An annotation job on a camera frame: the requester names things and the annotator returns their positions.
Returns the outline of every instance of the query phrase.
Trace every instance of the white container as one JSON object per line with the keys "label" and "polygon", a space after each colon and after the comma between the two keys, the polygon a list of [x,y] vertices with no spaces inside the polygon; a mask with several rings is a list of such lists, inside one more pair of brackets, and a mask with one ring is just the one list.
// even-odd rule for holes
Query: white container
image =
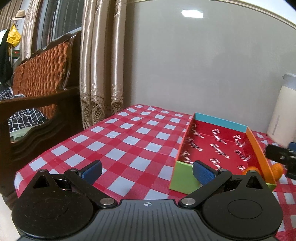
{"label": "white container", "polygon": [[287,147],[296,133],[296,75],[286,73],[284,85],[272,115],[267,135],[279,145]]}

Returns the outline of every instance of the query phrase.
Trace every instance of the black jacket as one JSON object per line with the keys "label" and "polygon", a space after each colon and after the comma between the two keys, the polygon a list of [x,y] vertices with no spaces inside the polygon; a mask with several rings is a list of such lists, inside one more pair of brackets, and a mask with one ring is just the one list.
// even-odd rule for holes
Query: black jacket
{"label": "black jacket", "polygon": [[5,84],[13,75],[13,69],[9,61],[8,43],[6,42],[9,29],[4,34],[0,44],[0,82]]}

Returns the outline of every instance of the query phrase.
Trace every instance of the crosshair logo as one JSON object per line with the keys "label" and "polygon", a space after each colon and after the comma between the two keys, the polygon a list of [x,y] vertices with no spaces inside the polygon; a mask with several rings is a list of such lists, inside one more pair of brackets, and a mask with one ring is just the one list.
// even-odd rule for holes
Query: crosshair logo
{"label": "crosshair logo", "polygon": [[143,203],[143,205],[145,205],[146,207],[150,207],[151,205],[153,205],[153,203],[151,203],[151,202],[146,202],[146,203]]}

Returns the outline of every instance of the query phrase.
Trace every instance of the wooden chair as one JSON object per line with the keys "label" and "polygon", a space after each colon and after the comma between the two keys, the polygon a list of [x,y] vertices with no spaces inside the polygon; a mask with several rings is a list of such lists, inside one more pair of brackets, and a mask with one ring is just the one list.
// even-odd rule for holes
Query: wooden chair
{"label": "wooden chair", "polygon": [[[12,208],[15,173],[44,151],[83,130],[79,98],[81,32],[66,34],[38,50],[15,70],[13,92],[24,98],[0,101],[0,193]],[[48,119],[10,142],[7,119],[39,108]]]}

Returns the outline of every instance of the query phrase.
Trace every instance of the metal screw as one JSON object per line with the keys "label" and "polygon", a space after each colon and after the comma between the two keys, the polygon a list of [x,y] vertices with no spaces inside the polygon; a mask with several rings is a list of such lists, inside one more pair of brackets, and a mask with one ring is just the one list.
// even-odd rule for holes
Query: metal screw
{"label": "metal screw", "polygon": [[190,197],[186,197],[186,198],[183,198],[181,200],[181,202],[186,205],[186,206],[189,206],[189,205],[193,205],[195,203],[195,200],[193,198],[190,198]]}
{"label": "metal screw", "polygon": [[111,205],[115,202],[115,200],[113,198],[109,198],[109,197],[105,197],[105,198],[102,198],[101,201],[100,201],[103,205]]}

